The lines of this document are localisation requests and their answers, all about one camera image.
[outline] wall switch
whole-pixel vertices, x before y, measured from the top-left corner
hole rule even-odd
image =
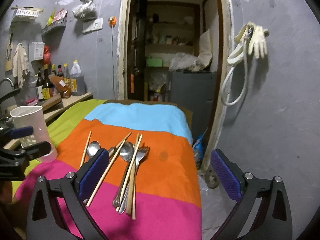
[[[101,30],[102,24],[103,24],[103,18],[96,19],[89,22],[84,22],[82,27],[82,33]]]

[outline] door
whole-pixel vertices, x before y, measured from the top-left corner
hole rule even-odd
[[[148,0],[135,0],[133,14],[132,38],[128,39],[128,99],[144,99],[144,69],[146,66],[146,23]]]

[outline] orange stripe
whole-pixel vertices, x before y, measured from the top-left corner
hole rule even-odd
[[[187,139],[168,132],[136,131],[104,125],[96,119],[82,120],[59,144],[58,160],[78,169],[90,131],[90,141],[98,141],[106,149],[117,145],[130,131],[132,135],[128,141],[133,143],[137,132],[142,133],[141,143],[150,146],[150,152],[137,173],[137,192],[173,198],[201,208],[196,166]],[[119,186],[125,166],[126,162],[118,157],[104,181]]]

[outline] beige rag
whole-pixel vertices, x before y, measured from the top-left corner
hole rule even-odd
[[[25,76],[29,73],[29,63],[26,50],[22,43],[18,43],[13,56],[12,74],[18,78],[18,86],[22,88],[25,82]]]

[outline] stick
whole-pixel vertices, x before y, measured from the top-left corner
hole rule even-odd
[[[136,176],[134,176],[134,191],[133,191],[133,202],[132,202],[132,219],[136,220]]]
[[[100,186],[101,186],[101,184],[102,184],[105,176],[107,175],[107,173],[108,173],[108,171],[110,170],[112,164],[114,163],[115,159],[117,158],[117,156],[118,156],[118,154],[119,154],[119,152],[120,152],[120,150],[121,150],[121,147],[123,146],[123,144],[125,143],[126,139],[127,139],[130,135],[131,135],[131,132],[128,133],[128,135],[127,135],[126,137],[124,137],[124,138],[122,139],[122,141],[117,145],[118,150],[117,150],[116,154],[113,156],[113,158],[112,158],[112,160],[110,161],[110,163],[108,164],[106,170],[104,171],[103,175],[101,176],[101,178],[100,178],[98,184],[96,185],[94,191],[92,192],[92,194],[91,194],[91,196],[90,196],[90,198],[89,198],[89,200],[88,200],[88,202],[87,202],[87,204],[86,204],[86,207],[89,207],[89,206],[91,205],[92,200],[93,200],[93,198],[95,197],[98,189],[100,188]]]
[[[137,140],[136,144],[134,146],[134,149],[136,149],[137,144],[139,140],[139,133],[137,134]],[[133,200],[133,187],[134,187],[134,177],[135,177],[135,171],[136,171],[136,161],[134,160],[132,169],[130,172],[130,179],[129,179],[129,191],[128,191],[128,199],[127,199],[127,206],[126,206],[126,213],[127,215],[132,215],[132,200]]]
[[[137,152],[138,152],[138,148],[139,148],[139,144],[142,140],[142,135],[140,135],[140,138],[139,138],[139,141],[138,141],[138,145],[137,147],[134,149],[134,154],[133,154],[133,157],[132,157],[132,160],[130,162],[130,166],[129,166],[129,171],[131,170],[132,166],[133,166],[133,162],[136,160],[136,155],[137,155]],[[125,191],[125,188],[127,186],[127,183],[128,183],[128,179],[129,179],[129,172],[127,173],[127,176],[125,177],[125,180],[124,180],[124,183],[123,183],[123,187],[122,187],[122,190],[121,190],[121,195],[120,195],[120,203],[122,202],[123,200],[123,195],[124,195],[124,191]]]
[[[91,137],[91,131],[89,132],[89,136],[88,136],[87,142],[86,142],[85,147],[84,147],[84,151],[83,151],[83,154],[82,154],[82,159],[81,159],[80,167],[81,167],[82,164],[84,163],[85,154],[86,154],[86,152],[87,152],[87,147],[88,147],[88,145],[89,145],[90,137]]]

